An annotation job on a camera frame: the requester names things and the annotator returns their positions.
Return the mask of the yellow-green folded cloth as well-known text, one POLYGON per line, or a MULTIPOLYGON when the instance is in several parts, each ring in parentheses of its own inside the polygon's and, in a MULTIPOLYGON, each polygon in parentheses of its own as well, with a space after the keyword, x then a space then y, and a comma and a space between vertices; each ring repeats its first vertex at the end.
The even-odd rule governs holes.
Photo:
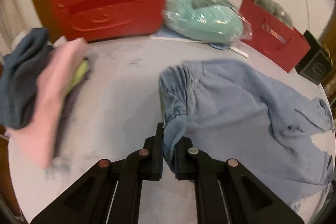
POLYGON ((70 93, 75 86, 80 84, 81 81, 84 80, 86 75, 90 72, 90 70, 91 70, 90 59, 88 57, 85 57, 84 59, 82 59, 72 79, 70 80, 66 94, 70 93))

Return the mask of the dark blue folded cloth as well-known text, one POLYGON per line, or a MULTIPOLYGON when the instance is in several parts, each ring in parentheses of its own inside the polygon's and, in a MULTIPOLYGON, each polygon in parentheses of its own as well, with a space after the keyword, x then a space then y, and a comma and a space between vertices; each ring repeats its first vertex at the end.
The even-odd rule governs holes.
POLYGON ((49 30, 33 28, 11 54, 5 55, 1 76, 1 125, 21 129, 34 110, 37 78, 45 69, 49 53, 49 30))

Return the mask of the mint plush in plastic wrap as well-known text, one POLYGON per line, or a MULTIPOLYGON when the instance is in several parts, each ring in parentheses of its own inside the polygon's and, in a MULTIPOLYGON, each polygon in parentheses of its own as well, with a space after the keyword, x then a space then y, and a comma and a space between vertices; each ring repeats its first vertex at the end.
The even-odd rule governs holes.
POLYGON ((167 28, 193 40, 232 44, 252 39, 252 26, 229 0, 166 0, 167 28))

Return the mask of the red paper shopping bag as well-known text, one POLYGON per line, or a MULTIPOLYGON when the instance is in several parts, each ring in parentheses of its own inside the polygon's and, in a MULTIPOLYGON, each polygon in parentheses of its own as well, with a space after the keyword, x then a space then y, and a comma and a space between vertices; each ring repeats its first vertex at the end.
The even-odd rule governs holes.
POLYGON ((275 16, 255 4, 243 0, 240 14, 252 27, 252 38, 242 41, 290 72, 308 53, 310 46, 295 28, 289 28, 275 16))

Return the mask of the pink folded cloth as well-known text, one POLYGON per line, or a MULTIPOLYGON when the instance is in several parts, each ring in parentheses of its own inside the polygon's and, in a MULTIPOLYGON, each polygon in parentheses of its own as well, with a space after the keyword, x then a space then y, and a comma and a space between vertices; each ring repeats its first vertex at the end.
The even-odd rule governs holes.
POLYGON ((30 162, 41 169, 52 162, 64 101, 87 51, 88 43, 83 38, 63 43, 51 51, 45 69, 37 78, 37 96, 30 122, 18 130, 7 128, 30 162))

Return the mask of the black gift box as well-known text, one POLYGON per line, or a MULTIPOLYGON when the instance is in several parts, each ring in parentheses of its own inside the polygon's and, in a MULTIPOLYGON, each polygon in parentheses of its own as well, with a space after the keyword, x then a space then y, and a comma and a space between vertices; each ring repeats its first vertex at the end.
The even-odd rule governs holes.
POLYGON ((315 36, 308 30, 303 37, 310 46, 310 50, 295 66, 296 72, 302 77, 319 85, 333 67, 329 52, 319 43, 315 36))

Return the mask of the grey plush item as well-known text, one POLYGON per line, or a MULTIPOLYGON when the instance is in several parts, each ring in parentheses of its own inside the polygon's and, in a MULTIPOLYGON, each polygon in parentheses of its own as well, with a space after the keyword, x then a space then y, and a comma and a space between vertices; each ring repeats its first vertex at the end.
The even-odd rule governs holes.
POLYGON ((255 0, 256 5, 275 16, 280 22, 289 28, 293 28, 293 20, 289 13, 277 2, 273 0, 255 0))

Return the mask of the light blue garment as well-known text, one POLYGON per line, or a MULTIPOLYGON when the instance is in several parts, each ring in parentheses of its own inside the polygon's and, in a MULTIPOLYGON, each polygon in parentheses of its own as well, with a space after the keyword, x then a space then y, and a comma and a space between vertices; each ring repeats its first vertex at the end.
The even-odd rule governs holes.
POLYGON ((330 184, 333 157, 314 134, 333 130, 329 108, 236 59, 186 61, 159 76, 163 153, 188 137, 212 158, 235 158, 286 204, 330 184))

